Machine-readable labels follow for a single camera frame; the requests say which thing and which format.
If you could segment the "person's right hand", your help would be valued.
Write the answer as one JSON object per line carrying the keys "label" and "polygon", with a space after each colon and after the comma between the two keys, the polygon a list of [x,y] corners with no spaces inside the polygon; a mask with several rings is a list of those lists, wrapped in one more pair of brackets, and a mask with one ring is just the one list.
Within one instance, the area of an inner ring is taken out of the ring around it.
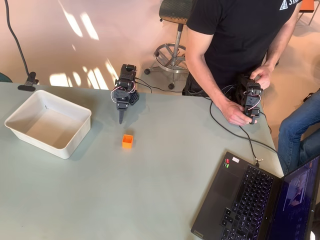
{"label": "person's right hand", "polygon": [[237,103],[224,98],[220,103],[219,107],[225,119],[234,125],[244,126],[250,124],[252,119],[246,116],[243,111],[244,108]]}

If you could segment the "person's left hand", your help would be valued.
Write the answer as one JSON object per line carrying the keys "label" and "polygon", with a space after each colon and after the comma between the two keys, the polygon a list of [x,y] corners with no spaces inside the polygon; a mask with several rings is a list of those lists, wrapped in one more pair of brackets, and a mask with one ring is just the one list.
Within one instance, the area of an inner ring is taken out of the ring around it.
{"label": "person's left hand", "polygon": [[254,80],[256,83],[260,84],[260,87],[265,90],[271,84],[271,75],[272,75],[273,68],[268,65],[259,66],[255,69],[251,75],[250,79]]}

